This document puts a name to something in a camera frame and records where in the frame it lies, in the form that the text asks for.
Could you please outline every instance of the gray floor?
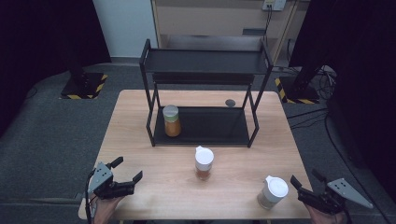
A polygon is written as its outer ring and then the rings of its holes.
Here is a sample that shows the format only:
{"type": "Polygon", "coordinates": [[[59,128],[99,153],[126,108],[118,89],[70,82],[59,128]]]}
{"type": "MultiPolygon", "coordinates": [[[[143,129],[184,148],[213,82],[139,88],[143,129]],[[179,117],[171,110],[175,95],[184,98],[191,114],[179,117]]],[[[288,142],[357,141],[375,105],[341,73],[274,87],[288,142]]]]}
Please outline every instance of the gray floor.
{"type": "MultiPolygon", "coordinates": [[[[0,138],[1,223],[86,223],[78,218],[79,203],[33,203],[27,200],[72,200],[76,193],[81,193],[87,174],[94,166],[119,92],[125,89],[143,89],[139,68],[133,63],[95,65],[86,70],[108,75],[97,99],[61,100],[60,92],[69,79],[69,74],[46,78],[29,92],[20,114],[0,138]]],[[[279,76],[292,75],[274,72],[267,91],[277,91],[274,80],[279,76]]],[[[312,84],[317,86],[318,82],[319,79],[315,78],[312,84]]],[[[326,104],[325,100],[321,100],[317,105],[283,104],[283,107],[289,117],[325,108],[326,104]]],[[[313,168],[320,170],[329,179],[344,177],[375,205],[374,209],[368,209],[347,202],[354,223],[396,223],[395,203],[369,170],[353,166],[332,126],[332,119],[329,118],[329,131],[337,146],[337,149],[334,148],[326,132],[324,118],[325,114],[318,112],[289,119],[314,191],[322,192],[323,185],[311,175],[313,168]]],[[[155,222],[192,223],[171,220],[155,222]]],[[[250,223],[246,220],[208,222],[250,223]]],[[[272,223],[310,221],[273,220],[272,223]]]]}

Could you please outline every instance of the white cup lid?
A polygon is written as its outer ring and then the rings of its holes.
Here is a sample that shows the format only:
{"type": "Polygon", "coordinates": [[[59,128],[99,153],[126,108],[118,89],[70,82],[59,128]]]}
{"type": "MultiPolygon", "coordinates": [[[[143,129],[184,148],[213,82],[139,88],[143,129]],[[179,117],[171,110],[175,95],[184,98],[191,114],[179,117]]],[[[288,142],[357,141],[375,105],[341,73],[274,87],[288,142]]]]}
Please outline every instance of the white cup lid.
{"type": "Polygon", "coordinates": [[[202,171],[209,170],[213,159],[215,159],[215,155],[209,148],[196,148],[195,161],[198,169],[202,171]]]}
{"type": "Polygon", "coordinates": [[[268,189],[277,198],[283,198],[286,195],[288,195],[289,187],[288,184],[283,179],[279,177],[272,177],[272,178],[267,177],[267,182],[268,182],[268,189]]]}

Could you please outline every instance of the shelf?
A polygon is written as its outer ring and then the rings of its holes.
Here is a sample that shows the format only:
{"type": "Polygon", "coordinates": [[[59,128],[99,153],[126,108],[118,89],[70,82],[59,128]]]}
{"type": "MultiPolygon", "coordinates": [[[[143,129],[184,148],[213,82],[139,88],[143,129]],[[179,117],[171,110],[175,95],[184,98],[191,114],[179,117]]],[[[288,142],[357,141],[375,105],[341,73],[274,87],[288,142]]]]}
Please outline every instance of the shelf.
{"type": "Polygon", "coordinates": [[[223,145],[250,147],[259,130],[256,109],[271,74],[273,63],[263,41],[258,50],[153,49],[146,41],[139,60],[148,99],[147,130],[151,144],[156,145],[223,145]],[[151,96],[147,74],[152,74],[151,96]],[[256,75],[264,76],[256,99],[251,87],[256,75]],[[159,84],[242,85],[247,94],[241,107],[180,107],[181,134],[168,137],[164,133],[163,106],[159,84]],[[155,101],[158,116],[154,133],[150,123],[155,101]],[[254,131],[248,134],[244,108],[251,107],[254,131]]]}
{"type": "Polygon", "coordinates": [[[262,51],[150,49],[147,73],[267,74],[262,51]]]}
{"type": "Polygon", "coordinates": [[[163,106],[154,131],[157,145],[243,145],[249,142],[245,111],[240,107],[179,107],[181,133],[164,132],[163,106]]]}

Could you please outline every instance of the wooden table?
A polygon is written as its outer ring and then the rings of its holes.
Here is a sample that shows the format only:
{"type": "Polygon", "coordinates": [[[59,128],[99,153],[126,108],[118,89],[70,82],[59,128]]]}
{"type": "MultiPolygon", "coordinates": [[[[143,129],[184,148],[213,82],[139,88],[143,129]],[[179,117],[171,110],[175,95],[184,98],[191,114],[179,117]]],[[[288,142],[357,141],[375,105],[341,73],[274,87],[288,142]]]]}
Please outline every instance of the wooden table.
{"type": "MultiPolygon", "coordinates": [[[[240,105],[245,94],[161,91],[161,100],[163,105],[225,106],[227,99],[234,99],[240,105]]],[[[97,162],[108,163],[123,156],[124,162],[113,169],[115,181],[131,181],[143,170],[134,195],[125,197],[117,207],[116,219],[309,218],[290,178],[295,175],[307,189],[311,189],[310,183],[275,92],[266,91],[262,96],[257,111],[261,128],[251,148],[203,146],[215,154],[207,181],[195,177],[195,146],[151,146],[146,130],[148,112],[144,91],[122,91],[99,151],[97,162]],[[268,175],[281,177],[289,185],[288,196],[270,211],[260,207],[256,198],[268,175]]],[[[249,116],[247,126],[253,126],[249,116]]],[[[78,211],[81,218],[86,218],[84,203],[78,211]]]]}

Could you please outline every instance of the orange liquid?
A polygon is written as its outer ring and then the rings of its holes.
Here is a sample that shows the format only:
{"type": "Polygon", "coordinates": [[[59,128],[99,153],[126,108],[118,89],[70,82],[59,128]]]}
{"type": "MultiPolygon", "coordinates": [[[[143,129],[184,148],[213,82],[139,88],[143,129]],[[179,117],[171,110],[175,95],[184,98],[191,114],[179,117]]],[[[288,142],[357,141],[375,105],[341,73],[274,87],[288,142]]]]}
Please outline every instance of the orange liquid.
{"type": "Polygon", "coordinates": [[[180,120],[177,119],[175,122],[165,121],[165,133],[169,137],[176,137],[181,132],[180,120]]]}
{"type": "Polygon", "coordinates": [[[195,167],[195,174],[202,180],[207,180],[210,177],[210,170],[202,171],[195,167]]]}

